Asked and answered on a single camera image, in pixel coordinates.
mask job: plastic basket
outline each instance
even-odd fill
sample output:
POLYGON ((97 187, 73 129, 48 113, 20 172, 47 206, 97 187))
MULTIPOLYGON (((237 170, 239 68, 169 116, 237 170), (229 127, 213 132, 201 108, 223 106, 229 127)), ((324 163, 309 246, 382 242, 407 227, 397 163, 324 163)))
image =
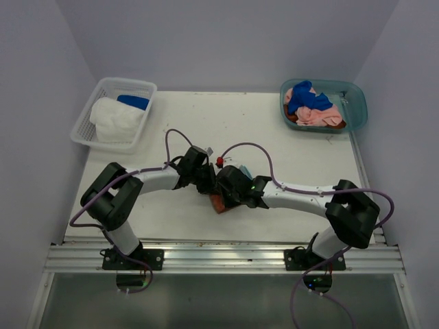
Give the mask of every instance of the plastic basket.
POLYGON ((343 129, 333 129, 329 127, 311 127, 297 125, 285 116, 283 110, 283 100, 288 89, 293 88, 305 79, 291 79, 281 86, 281 115, 288 127, 304 132, 323 132, 326 134, 340 134, 342 132, 352 132, 362 128, 368 120, 368 107, 366 99, 359 87, 343 81, 332 80, 310 80, 317 94, 325 93, 331 103, 337 105, 340 114, 346 122, 343 129))
POLYGON ((106 77, 99 81, 95 90, 91 94, 81 115, 73 127, 70 137, 73 142, 88 145, 89 147, 105 149, 108 151, 118 151, 123 153, 133 153, 136 146, 139 144, 143 128, 150 113, 152 102, 154 100, 157 86, 151 82, 140 80, 123 79, 120 77, 106 77), (96 139, 96 128, 90 122, 90 113, 93 104, 102 97, 109 97, 112 99, 118 98, 119 95, 132 95, 138 97, 148 98, 150 102, 145 109, 145 114, 142 116, 139 128, 134 136, 132 142, 124 143, 102 143, 96 139))

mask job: white wall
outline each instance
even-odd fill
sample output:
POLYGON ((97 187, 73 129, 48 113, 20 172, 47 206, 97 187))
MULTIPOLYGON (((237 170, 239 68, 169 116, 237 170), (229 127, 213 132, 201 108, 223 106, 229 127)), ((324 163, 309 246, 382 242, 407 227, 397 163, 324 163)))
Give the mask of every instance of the white wall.
POLYGON ((95 80, 53 0, 0 4, 0 328, 24 328, 87 149, 69 132, 95 80))
POLYGON ((95 78, 161 90, 353 81, 397 0, 57 0, 95 78))
POLYGON ((355 80, 369 124, 358 133, 373 187, 396 202, 399 244, 423 328, 439 323, 439 2, 400 0, 355 80))

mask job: glass panel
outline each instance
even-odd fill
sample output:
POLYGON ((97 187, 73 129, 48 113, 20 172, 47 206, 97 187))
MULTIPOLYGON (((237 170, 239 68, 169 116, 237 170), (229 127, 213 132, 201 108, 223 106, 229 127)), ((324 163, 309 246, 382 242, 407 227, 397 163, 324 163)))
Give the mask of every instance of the glass panel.
MULTIPOLYGON (((298 276, 171 275, 126 297, 115 274, 57 274, 41 328, 293 328, 289 294, 298 276)), ((408 328, 392 275, 334 276, 329 292, 348 307, 358 328, 408 328)), ((302 328, 350 328, 333 302, 299 289, 302 328)))

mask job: white plastic basket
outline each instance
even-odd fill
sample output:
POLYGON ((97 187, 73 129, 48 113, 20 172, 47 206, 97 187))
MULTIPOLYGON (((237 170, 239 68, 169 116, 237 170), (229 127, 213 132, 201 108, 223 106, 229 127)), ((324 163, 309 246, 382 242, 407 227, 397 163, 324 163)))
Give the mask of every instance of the white plastic basket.
POLYGON ((154 100, 157 86, 151 82, 145 82, 140 80, 123 79, 120 77, 105 77, 96 85, 95 90, 91 94, 81 115, 76 121, 73 127, 70 137, 73 142, 88 145, 90 147, 105 149, 109 151, 118 151, 123 153, 133 153, 139 139, 145 123, 150 113, 151 105, 154 100), (150 102, 145 110, 145 114, 142 117, 139 128, 134 136, 134 140, 131 143, 102 143, 96 139, 96 128, 90 122, 90 113, 93 104, 102 97, 109 97, 112 99, 118 98, 119 95, 131 95, 148 98, 150 102))

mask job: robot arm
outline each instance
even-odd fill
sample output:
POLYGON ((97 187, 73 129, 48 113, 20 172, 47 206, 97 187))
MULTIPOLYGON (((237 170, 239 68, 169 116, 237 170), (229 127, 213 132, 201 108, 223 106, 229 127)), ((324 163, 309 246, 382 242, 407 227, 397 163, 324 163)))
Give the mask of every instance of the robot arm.
MULTIPOLYGON (((108 183, 126 172, 119 164, 110 163, 85 192, 81 205, 87 204, 108 183)), ((178 164, 172 162, 161 171, 140 172, 118 182, 114 186, 115 195, 103 194, 87 211, 101 223, 105 234, 122 254, 144 259, 143 246, 127 221, 137 197, 189 184, 195 184, 201 194, 221 195, 224 204, 230 207, 245 204, 250 208, 290 208, 327 218, 331 227, 317 233, 307 250, 300 250, 300 255, 294 256, 302 269, 332 257, 347 246, 367 248, 379 214, 379 207, 364 193, 327 194, 356 188, 352 182, 340 180, 335 186, 299 186, 282 182, 281 188, 270 177, 250 179, 232 165, 225 166, 215 175, 207 153, 196 146, 190 147, 178 164), (292 193, 285 190, 287 187, 310 194, 292 193)))
POLYGON ((332 257, 347 246, 365 249, 369 246, 379 207, 364 193, 327 195, 323 192, 357 188, 352 182, 340 180, 336 186, 275 185, 270 177, 248 178, 238 168, 226 166, 217 174, 217 183, 236 202, 250 208, 290 208, 311 212, 327 218, 331 227, 316 234, 305 253, 301 252, 304 267, 313 266, 332 257), (293 193, 285 188, 309 191, 293 193))
MULTIPOLYGON (((105 234, 122 254, 138 258, 142 245, 128 222, 137 197, 153 191, 176 190, 189 184, 195 184, 201 194, 212 193, 215 173, 207 159, 208 155, 203 149, 192 146, 178 164, 170 163, 161 171, 144 171, 120 181, 114 186, 117 190, 114 195, 106 192, 87 212, 101 223, 105 234)), ((116 162, 107 165, 82 196, 81 206, 87 204, 107 184, 130 171, 116 162)))

